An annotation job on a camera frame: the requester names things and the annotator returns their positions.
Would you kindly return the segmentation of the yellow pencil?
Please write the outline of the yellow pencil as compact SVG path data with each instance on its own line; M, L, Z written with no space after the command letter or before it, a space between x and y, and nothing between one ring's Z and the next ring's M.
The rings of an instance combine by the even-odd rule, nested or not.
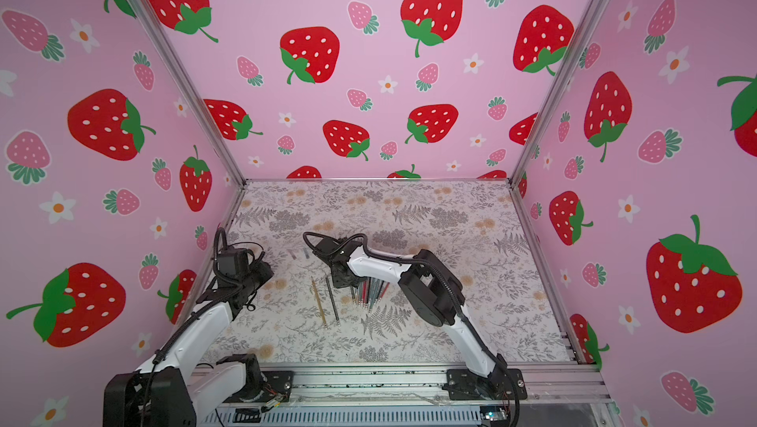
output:
M321 300L321 295L319 294L319 287L317 287L317 281L315 281L314 278L311 279L311 287L313 287L313 295L315 295L315 302L317 303L317 310L319 310L319 316L321 317L323 326L327 328L328 324L327 324L326 314L323 309L323 301Z

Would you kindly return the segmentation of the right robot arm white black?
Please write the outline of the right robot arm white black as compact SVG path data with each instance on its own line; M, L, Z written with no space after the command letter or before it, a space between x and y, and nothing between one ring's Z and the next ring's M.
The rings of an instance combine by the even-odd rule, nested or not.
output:
M491 384L504 382L507 362L479 334L465 305L461 281L435 254L376 251L365 234L336 239L306 232L303 239L328 266L335 287L352 287L366 279L397 285L420 319L447 334L470 373Z

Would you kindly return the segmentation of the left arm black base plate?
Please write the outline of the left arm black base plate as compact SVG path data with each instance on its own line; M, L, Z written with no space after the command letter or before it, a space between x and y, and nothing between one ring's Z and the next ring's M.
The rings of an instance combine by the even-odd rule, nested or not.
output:
M252 378L228 403L287 403L294 385L293 371L263 371Z

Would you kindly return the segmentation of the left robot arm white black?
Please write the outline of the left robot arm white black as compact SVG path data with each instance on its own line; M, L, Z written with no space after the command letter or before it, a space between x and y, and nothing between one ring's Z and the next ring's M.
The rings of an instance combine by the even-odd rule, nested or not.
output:
M254 242L230 244L220 228L214 237L213 277L190 315L155 354L135 371L112 378L104 389L104 426L196 426L237 395L257 399L271 387L254 354L220 360L202 381L191 380L201 358L273 277Z

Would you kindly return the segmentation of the dark blue pencil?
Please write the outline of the dark blue pencil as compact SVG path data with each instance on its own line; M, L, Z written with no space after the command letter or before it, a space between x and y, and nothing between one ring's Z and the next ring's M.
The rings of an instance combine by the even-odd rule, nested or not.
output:
M328 275L324 279L325 279L325 284L326 284L326 288L327 288L328 298L329 298L329 301L330 301L330 304L331 304L331 308L332 308L332 312L333 312L334 318L335 318L337 324L340 324L340 316L339 316L339 312L338 312L338 309L337 309L336 300L335 300L335 297L334 297L334 292L333 292L333 286L332 286L332 283L331 283L331 279L330 279L330 277Z

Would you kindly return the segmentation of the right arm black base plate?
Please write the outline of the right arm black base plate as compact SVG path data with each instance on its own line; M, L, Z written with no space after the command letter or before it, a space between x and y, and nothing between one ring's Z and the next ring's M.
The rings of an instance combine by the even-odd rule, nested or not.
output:
M496 368L489 377L467 369L449 369L442 389L453 401L524 401L528 398L522 371Z

